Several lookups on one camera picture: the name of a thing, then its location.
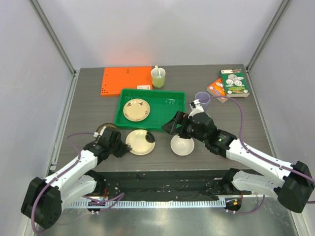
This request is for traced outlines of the white bowl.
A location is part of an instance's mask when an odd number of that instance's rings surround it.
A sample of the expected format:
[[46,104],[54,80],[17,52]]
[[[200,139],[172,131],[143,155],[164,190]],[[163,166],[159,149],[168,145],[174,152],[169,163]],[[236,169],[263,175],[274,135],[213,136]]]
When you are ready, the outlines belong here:
[[179,135],[173,136],[170,142],[172,151],[178,156],[187,156],[194,150],[193,139],[180,138]]

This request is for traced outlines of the cream plate with black mark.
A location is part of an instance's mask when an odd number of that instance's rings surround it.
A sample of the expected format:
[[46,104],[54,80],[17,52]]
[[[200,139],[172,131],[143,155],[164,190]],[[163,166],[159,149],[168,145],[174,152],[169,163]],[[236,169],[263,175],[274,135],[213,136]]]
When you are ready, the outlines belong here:
[[147,155],[155,148],[156,141],[149,131],[137,129],[127,135],[126,144],[131,148],[132,154]]

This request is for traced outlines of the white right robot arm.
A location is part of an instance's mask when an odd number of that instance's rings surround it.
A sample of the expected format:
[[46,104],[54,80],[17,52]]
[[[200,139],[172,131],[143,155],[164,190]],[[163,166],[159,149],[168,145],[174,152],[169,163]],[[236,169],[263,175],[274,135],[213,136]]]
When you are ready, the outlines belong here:
[[190,116],[178,111],[161,128],[170,135],[197,139],[211,153],[242,163],[258,172],[257,175],[251,175],[231,170],[222,182],[222,188],[227,194],[234,194],[238,190],[260,193],[277,199],[290,211],[301,213],[315,189],[315,180],[305,163],[298,161],[291,164],[250,147],[235,135],[218,129],[205,112]]

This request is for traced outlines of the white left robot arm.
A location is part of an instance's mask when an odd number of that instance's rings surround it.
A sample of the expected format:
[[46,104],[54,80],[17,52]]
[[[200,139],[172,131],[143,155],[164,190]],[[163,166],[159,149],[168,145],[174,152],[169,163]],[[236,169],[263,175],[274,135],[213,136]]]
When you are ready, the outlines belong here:
[[63,210],[74,201],[92,194],[100,196],[106,186],[102,175],[94,168],[110,155],[123,157],[131,147],[121,139],[121,133],[114,128],[104,127],[92,134],[94,141],[77,149],[77,156],[55,173],[45,177],[35,177],[28,186],[21,213],[31,220],[35,234],[52,227]]

